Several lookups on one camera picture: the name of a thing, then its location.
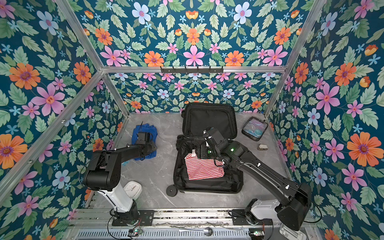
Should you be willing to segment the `blue cloth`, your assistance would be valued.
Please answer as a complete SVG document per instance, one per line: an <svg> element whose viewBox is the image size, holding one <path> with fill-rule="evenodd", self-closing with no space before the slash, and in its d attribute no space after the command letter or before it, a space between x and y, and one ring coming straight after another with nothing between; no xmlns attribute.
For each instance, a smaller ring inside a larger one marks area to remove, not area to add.
<svg viewBox="0 0 384 240"><path fill-rule="evenodd" d="M150 140L153 141L154 143L156 142L157 136L158 136L158 131L157 128L154 125L149 125L149 124L141 124L137 125L132 134L132 145L137 144L137 140L139 137L139 132L145 132L150 134ZM157 151L154 151L150 153L149 155L145 156L144 159L153 159L157 156ZM143 161L143 158L135 158L135 161Z"/></svg>

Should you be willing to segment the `clear toiletry pouch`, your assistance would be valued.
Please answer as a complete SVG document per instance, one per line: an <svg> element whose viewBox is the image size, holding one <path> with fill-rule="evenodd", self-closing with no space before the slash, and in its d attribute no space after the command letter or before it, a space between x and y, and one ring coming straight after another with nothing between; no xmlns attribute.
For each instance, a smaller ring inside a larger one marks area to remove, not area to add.
<svg viewBox="0 0 384 240"><path fill-rule="evenodd" d="M267 128L268 124L265 120L250 117L242 128L242 134L257 142L262 138Z"/></svg>

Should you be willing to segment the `black suitcase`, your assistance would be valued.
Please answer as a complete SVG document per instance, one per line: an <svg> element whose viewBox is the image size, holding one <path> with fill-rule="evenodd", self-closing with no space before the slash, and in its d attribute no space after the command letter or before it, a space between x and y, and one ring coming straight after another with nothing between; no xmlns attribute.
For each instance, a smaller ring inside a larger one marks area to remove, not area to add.
<svg viewBox="0 0 384 240"><path fill-rule="evenodd" d="M206 129L215 128L225 142L234 140L238 134L235 109L225 104L190 103L182 111L182 118L183 133L176 143L174 183L167 187L167 195L239 193L244 185L243 173L219 160L216 148L203 137Z"/></svg>

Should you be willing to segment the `red white striped shirt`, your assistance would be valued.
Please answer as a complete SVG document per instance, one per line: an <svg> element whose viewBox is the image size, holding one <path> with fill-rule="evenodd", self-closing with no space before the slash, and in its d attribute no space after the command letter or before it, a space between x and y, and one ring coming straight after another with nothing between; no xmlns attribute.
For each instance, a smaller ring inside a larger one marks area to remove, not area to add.
<svg viewBox="0 0 384 240"><path fill-rule="evenodd" d="M189 153L185 163L191 181L222 178L225 175L224 165L214 159L199 159L196 154Z"/></svg>

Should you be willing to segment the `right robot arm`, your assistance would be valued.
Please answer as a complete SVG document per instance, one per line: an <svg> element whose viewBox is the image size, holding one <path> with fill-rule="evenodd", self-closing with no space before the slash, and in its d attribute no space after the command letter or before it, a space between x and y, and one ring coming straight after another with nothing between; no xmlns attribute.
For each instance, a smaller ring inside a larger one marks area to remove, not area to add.
<svg viewBox="0 0 384 240"><path fill-rule="evenodd" d="M234 167L256 180L275 197L278 204L255 202L251 213L257 219L269 219L266 207L274 206L280 222L299 231L312 205L312 190L307 184L297 184L278 174L259 160L246 146L222 136L216 128L204 130L203 138L215 154L214 159Z"/></svg>

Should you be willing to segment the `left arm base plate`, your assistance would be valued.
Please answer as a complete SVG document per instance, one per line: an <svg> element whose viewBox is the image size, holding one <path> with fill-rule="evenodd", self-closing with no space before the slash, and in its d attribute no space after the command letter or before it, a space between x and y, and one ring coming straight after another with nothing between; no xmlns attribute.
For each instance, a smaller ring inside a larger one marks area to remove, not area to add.
<svg viewBox="0 0 384 240"><path fill-rule="evenodd" d="M131 210L126 213L113 213L113 227L151 226L154 220L154 210Z"/></svg>

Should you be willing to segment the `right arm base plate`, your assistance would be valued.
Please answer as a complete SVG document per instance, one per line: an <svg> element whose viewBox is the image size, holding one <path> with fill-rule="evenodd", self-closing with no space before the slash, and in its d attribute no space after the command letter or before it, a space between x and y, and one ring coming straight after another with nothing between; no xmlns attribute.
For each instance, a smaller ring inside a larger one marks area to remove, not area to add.
<svg viewBox="0 0 384 240"><path fill-rule="evenodd" d="M271 219L260 220L255 217L250 211L245 209L233 209L229 211L229 215L232 218L233 225L235 226L272 226L273 221Z"/></svg>

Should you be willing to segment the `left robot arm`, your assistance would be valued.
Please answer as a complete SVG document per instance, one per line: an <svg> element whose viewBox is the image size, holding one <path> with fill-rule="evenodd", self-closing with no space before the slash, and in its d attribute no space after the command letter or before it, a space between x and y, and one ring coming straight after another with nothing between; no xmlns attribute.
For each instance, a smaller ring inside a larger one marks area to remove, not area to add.
<svg viewBox="0 0 384 240"><path fill-rule="evenodd" d="M137 220L139 211L133 198L121 184L122 163L132 159L144 159L157 150L152 134L139 132L134 145L113 150L96 151L85 171L84 185L99 192L113 206L111 216Z"/></svg>

